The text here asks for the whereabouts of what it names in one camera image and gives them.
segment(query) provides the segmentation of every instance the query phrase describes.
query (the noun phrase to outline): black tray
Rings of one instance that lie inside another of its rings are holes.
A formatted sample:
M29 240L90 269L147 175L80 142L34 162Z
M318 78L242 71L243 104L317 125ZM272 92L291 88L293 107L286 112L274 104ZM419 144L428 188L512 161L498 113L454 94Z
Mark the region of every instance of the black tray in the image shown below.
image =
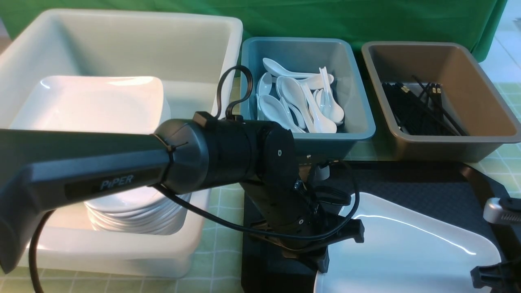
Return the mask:
M521 227L491 225L483 219L490 197L509 197L504 186L463 163L350 162L360 191L482 235L494 243L503 261L521 254ZM321 185L351 190L342 166L331 168ZM244 225L262 219L244 199ZM243 236L241 284L245 293L314 290L316 271L285 259L273 245Z

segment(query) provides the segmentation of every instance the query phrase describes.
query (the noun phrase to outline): robotic arm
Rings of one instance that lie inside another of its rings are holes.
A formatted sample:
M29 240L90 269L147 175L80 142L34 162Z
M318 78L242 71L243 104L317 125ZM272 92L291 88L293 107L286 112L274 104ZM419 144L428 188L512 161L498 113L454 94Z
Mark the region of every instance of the robotic arm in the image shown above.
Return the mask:
M197 112L153 135L0 130L0 265L13 270L45 212L141 187L175 194L240 182L264 224L293 236L320 235L343 217L326 213L299 177L293 136L269 121L217 120ZM324 250L312 266L327 271L327 245L363 242L360 220L318 241L265 238L294 253Z

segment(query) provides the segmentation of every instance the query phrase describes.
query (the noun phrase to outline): stack of white plates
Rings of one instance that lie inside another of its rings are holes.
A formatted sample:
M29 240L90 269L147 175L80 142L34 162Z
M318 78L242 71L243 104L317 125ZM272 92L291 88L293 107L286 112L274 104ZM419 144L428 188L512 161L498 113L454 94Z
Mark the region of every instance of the stack of white plates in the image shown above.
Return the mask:
M190 194L179 196L189 201ZM181 206L150 187L86 201L96 230L170 235L183 225Z
M170 107L158 78L50 76L36 85L10 127L149 134L168 119ZM96 230L168 235L184 221L180 206L149 187L85 205Z

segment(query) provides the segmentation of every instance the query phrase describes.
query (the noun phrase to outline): square white plate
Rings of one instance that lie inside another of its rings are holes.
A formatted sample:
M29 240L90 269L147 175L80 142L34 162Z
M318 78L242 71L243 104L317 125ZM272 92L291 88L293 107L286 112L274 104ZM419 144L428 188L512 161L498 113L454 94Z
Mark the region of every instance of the square white plate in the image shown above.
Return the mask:
M149 134L169 118L158 78L50 76L35 86L10 128Z

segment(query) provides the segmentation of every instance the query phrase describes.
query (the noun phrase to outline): white ceramic spoon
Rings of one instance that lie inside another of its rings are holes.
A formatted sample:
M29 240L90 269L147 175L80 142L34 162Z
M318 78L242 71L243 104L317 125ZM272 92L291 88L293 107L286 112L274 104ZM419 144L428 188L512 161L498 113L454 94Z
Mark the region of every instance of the white ceramic spoon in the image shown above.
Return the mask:
M284 107L284 110L286 110L286 113L288 113L288 118L293 121L293 116L290 112L291 110L295 113L295 117L297 120L297 126L301 129L306 129L306 123L304 121L304 117L302 117L302 113L293 105L288 104L288 101L284 98L284 93L282 92L281 85L282 83L280 80L282 80L283 77L277 77L277 81L275 82L275 89L277 90L277 95L279 96L280 102L282 103L282 106Z
M294 78L281 76L277 78L276 86L277 88L280 88L282 98L286 99L289 103L299 109L304 118L304 122L306 123L307 131L309 133L316 133L317 130L313 126L313 120L311 119L311 115L307 109L306 97L304 96L304 91L302 90L300 83Z
M271 60L269 58L263 58L262 63L264 64L264 68L266 69L266 71L274 77L286 76L292 78L312 78L313 76L319 75L312 73L289 71L285 69L282 65L278 64L276 61Z
M291 130L291 132L304 133L292 120L288 119L282 103L276 97L262 95L259 98L259 103L262 112L268 120L277 122L284 129Z
M317 102L320 112L324 114L324 90L316 90L313 93L313 98Z
M333 75L328 74L328 78L329 78L329 84L332 84L334 81ZM307 84L307 86L309 87L310 90L318 90L318 89L324 88L324 82L322 81L322 76L320 74L317 74L312 77L308 77L306 79L298 80L298 82L302 86Z
M265 120L264 114L259 106L259 97L262 95L269 94L272 87L272 76L269 72L266 72L259 79L257 84L257 120Z
M302 113L300 113L299 109L297 109L292 104L288 104L288 106L289 106L290 110L295 114L297 126L300 129L306 129L306 122L304 122L304 117L302 117Z
M335 122L337 125L342 124L342 121L344 120L344 110L334 100L333 92L331 91L331 87L328 83L327 69L325 67L320 68L320 74L322 75L322 82L324 83L324 115Z
M309 112L313 116L313 126L319 133L336 133L337 125L326 118L320 109L318 108L317 102L313 99L313 94L311 90L307 86L307 84L302 86L302 91L304 92L304 96L306 97L306 101L309 105Z

